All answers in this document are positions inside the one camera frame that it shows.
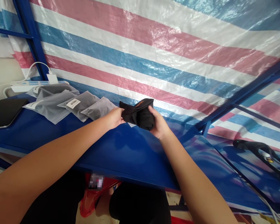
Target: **blue table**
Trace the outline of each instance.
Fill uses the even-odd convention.
[[[27,94],[16,97],[35,101]],[[88,119],[82,123],[70,114],[54,125],[40,114],[23,109],[10,127],[0,129],[0,152],[24,156],[90,122]],[[167,123],[231,207],[250,212],[269,212],[195,127],[185,129],[183,125],[169,119]],[[131,128],[128,124],[108,131],[84,153],[74,168],[152,187],[180,189],[159,140],[149,131]]]
[[[207,140],[280,213],[280,179],[277,174],[251,151],[235,148],[232,140],[211,135],[207,136]]]

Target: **black pants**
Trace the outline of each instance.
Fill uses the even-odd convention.
[[[84,190],[84,173],[68,171],[32,203],[21,224],[75,224],[78,203]],[[113,218],[120,220],[120,224],[171,223],[165,191],[127,182],[121,183],[114,191],[109,212]]]

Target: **wall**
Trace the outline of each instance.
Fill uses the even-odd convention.
[[[24,78],[23,72],[18,64],[18,62],[13,58],[0,58],[0,85],[9,84],[12,81],[22,80]],[[3,89],[8,87],[0,87],[0,100],[4,98]],[[13,96],[12,90],[7,92],[9,96]]]

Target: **tablet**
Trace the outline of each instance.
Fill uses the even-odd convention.
[[[26,103],[27,99],[0,100],[0,128],[9,127]]]

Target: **power strip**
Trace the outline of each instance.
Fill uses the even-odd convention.
[[[67,83],[66,81],[58,81],[58,83]],[[49,81],[23,81],[11,84],[11,88],[14,92],[28,92],[31,88],[35,86],[45,86],[49,85]]]

